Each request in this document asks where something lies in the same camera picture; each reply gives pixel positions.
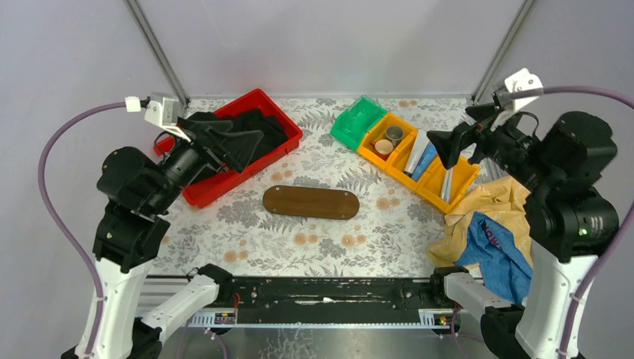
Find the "grey metal cup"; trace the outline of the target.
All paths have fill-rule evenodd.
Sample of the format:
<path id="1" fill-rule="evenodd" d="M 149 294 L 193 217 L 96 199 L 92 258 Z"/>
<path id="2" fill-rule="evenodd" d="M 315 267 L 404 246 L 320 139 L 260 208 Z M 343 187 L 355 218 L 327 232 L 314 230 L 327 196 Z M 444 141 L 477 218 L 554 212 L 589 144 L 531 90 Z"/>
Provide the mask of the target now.
<path id="1" fill-rule="evenodd" d="M 404 130 L 397 125 L 390 125 L 385 130 L 385 138 L 394 146 L 397 147 L 404 137 Z"/>

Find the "orange ceramic cup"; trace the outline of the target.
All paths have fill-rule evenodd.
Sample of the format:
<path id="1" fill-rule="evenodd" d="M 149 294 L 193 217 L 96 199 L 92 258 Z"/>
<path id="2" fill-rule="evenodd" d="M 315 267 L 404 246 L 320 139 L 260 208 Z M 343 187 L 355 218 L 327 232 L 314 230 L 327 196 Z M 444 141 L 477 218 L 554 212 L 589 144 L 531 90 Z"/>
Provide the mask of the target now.
<path id="1" fill-rule="evenodd" d="M 370 144 L 373 153 L 384 161 L 386 161 L 394 151 L 394 146 L 387 139 L 371 141 Z"/>

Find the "blue toothpaste tube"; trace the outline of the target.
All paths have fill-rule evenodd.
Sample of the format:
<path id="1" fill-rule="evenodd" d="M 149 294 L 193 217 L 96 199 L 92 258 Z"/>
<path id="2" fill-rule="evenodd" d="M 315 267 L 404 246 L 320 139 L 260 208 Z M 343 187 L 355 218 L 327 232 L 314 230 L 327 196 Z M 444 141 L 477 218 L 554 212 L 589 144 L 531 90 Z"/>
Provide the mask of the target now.
<path id="1" fill-rule="evenodd" d="M 435 146 L 432 143 L 429 143 L 423 150 L 422 155 L 418 163 L 416 164 L 416 167 L 414 168 L 410 178 L 416 182 L 419 181 L 436 156 L 437 150 Z"/>

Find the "white toothpaste tube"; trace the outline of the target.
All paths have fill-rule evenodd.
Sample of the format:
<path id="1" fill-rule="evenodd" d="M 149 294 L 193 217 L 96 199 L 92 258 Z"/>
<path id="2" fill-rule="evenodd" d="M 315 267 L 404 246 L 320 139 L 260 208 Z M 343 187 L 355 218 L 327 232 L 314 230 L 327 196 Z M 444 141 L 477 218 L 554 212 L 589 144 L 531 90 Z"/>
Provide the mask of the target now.
<path id="1" fill-rule="evenodd" d="M 418 163 L 423 150 L 429 144 L 429 139 L 427 137 L 427 132 L 424 130 L 419 130 L 416 134 L 416 138 L 413 142 L 412 149 L 410 151 L 410 155 L 407 159 L 406 165 L 404 166 L 404 172 L 407 175 L 411 175 L 416 164 Z"/>

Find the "packaged toothbrush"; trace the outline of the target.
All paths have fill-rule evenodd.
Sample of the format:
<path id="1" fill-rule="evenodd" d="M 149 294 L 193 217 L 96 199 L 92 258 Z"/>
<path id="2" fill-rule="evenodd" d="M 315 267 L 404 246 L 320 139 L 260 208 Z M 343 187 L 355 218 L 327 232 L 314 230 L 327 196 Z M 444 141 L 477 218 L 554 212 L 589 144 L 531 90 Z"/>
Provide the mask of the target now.
<path id="1" fill-rule="evenodd" d="M 451 203 L 453 171 L 454 171 L 454 168 L 451 168 L 445 172 L 445 176 L 443 178 L 443 185 L 441 187 L 440 197 L 446 203 Z"/>

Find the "yellow bin with toothpaste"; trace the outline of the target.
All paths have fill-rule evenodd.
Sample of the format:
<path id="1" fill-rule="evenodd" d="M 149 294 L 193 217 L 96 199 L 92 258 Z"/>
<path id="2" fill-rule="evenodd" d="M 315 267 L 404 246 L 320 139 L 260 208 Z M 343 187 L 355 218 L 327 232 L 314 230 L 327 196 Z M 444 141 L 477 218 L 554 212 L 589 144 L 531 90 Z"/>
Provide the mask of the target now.
<path id="1" fill-rule="evenodd" d="M 419 130 L 408 136 L 387 162 L 387 173 L 411 190 L 422 183 L 423 174 L 437 157 L 435 146 L 429 141 L 427 132 Z"/>

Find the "black cloth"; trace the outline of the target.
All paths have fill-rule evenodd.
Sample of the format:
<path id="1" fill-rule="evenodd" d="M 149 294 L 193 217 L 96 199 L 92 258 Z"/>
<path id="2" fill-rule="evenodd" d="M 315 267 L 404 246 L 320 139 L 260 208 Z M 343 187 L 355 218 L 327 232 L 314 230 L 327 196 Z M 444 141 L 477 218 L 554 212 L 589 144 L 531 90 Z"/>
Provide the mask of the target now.
<path id="1" fill-rule="evenodd" d="M 233 128 L 229 132 L 260 130 L 264 137 L 260 141 L 249 165 L 253 164 L 288 140 L 284 127 L 273 115 L 265 115 L 259 108 L 250 109 L 235 116 L 218 117 L 212 112 L 196 112 L 189 120 L 231 120 Z"/>

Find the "red plastic bin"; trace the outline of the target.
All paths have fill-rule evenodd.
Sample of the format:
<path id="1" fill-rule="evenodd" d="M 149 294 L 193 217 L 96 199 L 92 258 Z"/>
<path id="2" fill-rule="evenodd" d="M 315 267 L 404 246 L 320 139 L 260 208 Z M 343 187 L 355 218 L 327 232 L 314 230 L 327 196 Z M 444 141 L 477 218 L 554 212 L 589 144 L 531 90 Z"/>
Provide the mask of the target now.
<path id="1" fill-rule="evenodd" d="M 254 89 L 213 112 L 198 111 L 192 115 L 201 120 L 231 120 L 234 122 L 233 131 L 259 129 L 264 134 L 250 164 L 241 173 L 229 169 L 216 174 L 207 168 L 184 190 L 186 202 L 199 208 L 209 205 L 291 153 L 303 136 L 295 122 L 261 89 Z"/>

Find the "yellow cloth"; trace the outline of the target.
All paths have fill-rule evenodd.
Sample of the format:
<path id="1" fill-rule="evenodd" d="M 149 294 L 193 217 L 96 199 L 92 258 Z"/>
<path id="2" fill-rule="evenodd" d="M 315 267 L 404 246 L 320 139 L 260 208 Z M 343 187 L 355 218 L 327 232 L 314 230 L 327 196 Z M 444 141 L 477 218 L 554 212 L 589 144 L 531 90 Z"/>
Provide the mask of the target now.
<path id="1" fill-rule="evenodd" d="M 514 246 L 532 266 L 532 240 L 524 205 L 529 191 L 512 177 L 478 185 L 444 216 L 445 236 L 428 247 L 436 267 L 453 266 L 467 247 L 467 229 L 476 212 L 510 230 Z"/>

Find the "yellow bin with cups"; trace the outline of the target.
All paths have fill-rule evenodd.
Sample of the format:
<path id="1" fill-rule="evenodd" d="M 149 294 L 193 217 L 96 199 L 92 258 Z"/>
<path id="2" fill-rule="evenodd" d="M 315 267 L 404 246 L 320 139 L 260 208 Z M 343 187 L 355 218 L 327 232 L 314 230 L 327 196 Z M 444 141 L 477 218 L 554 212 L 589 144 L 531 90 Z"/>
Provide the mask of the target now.
<path id="1" fill-rule="evenodd" d="M 418 129 L 393 113 L 384 115 L 363 136 L 357 153 L 381 170 L 411 144 Z"/>

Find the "green plastic bin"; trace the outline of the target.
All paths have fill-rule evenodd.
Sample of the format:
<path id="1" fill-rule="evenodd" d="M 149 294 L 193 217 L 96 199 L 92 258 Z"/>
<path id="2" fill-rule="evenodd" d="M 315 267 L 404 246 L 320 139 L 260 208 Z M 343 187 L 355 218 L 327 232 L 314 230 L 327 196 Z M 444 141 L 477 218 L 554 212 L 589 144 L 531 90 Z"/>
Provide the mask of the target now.
<path id="1" fill-rule="evenodd" d="M 366 95 L 360 96 L 336 119 L 330 134 L 351 150 L 356 150 L 366 133 L 388 110 Z"/>

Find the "blue cloth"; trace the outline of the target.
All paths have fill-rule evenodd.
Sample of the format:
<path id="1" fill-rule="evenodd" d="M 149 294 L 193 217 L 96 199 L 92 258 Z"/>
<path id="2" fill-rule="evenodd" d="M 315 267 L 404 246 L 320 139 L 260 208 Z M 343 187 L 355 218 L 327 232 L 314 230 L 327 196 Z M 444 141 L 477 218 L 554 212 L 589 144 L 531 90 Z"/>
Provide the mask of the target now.
<path id="1" fill-rule="evenodd" d="M 529 294 L 533 269 L 514 244 L 514 235 L 483 213 L 473 214 L 467 246 L 453 263 L 479 265 L 486 288 L 514 304 L 521 304 Z"/>

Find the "aluminium frame post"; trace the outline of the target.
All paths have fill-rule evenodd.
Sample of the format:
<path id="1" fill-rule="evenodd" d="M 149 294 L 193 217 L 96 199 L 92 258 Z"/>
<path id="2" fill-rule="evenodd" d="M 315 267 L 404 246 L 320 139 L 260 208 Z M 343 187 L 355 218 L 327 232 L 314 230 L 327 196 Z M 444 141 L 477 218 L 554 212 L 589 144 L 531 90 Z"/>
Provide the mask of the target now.
<path id="1" fill-rule="evenodd" d="M 191 98 L 187 94 L 187 91 L 179 80 L 175 69 L 170 63 L 167 54 L 163 50 L 150 21 L 144 13 L 141 3 L 137 0 L 123 0 L 123 3 L 130 13 L 133 22 L 138 27 L 138 30 L 145 40 L 150 52 L 155 58 L 155 61 L 158 64 L 165 80 L 169 84 L 172 93 L 178 97 L 179 101 L 183 105 L 188 105 Z"/>
<path id="2" fill-rule="evenodd" d="M 501 43 L 499 44 L 495 54 L 487 66 L 487 69 L 484 72 L 484 75 L 481 77 L 481 80 L 473 91 L 471 95 L 472 103 L 478 105 L 488 94 L 487 89 L 493 85 L 496 80 L 496 73 L 502 62 L 505 60 L 505 57 L 510 50 L 513 42 L 517 38 L 517 35 L 522 30 L 526 20 L 529 18 L 533 8 L 538 3 L 536 0 L 523 0 L 519 10 L 514 16 L 508 30 L 505 33 L 505 36 L 502 38 Z"/>

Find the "left aluminium frame post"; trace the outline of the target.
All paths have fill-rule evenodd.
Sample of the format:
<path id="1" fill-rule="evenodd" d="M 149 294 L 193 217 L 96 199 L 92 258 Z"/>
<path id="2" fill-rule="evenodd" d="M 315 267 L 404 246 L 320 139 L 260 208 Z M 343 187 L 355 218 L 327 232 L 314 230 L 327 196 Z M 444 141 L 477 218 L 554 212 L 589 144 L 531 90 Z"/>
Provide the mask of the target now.
<path id="1" fill-rule="evenodd" d="M 145 40 L 150 52 L 155 58 L 155 61 L 158 64 L 165 80 L 169 84 L 172 93 L 178 97 L 179 101 L 183 105 L 188 105 L 191 98 L 187 94 L 187 91 L 179 80 L 175 69 L 170 63 L 167 54 L 163 50 L 150 21 L 144 13 L 141 3 L 137 0 L 123 0 L 123 3 L 130 13 L 133 22 L 138 27 L 138 30 Z"/>

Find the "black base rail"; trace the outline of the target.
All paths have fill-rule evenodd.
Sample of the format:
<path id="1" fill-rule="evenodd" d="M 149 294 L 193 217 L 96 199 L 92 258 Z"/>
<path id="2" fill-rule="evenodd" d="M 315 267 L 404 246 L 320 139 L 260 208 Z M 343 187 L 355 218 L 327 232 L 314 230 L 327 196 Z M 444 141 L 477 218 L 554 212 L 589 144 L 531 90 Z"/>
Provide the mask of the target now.
<path id="1" fill-rule="evenodd" d="M 221 291 L 194 325 L 445 329 L 455 308 L 427 278 L 238 276 Z"/>

